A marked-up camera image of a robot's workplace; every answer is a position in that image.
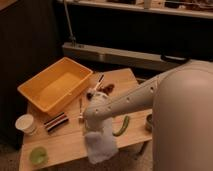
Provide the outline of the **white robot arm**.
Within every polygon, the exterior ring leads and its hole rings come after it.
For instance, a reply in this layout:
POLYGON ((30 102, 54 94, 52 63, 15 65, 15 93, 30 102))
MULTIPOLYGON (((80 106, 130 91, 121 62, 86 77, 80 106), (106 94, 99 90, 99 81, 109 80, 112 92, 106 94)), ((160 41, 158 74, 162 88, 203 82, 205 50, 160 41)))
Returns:
POLYGON ((213 171, 213 62, 189 61, 114 98, 93 96, 90 130, 117 115, 152 110, 153 171, 213 171))

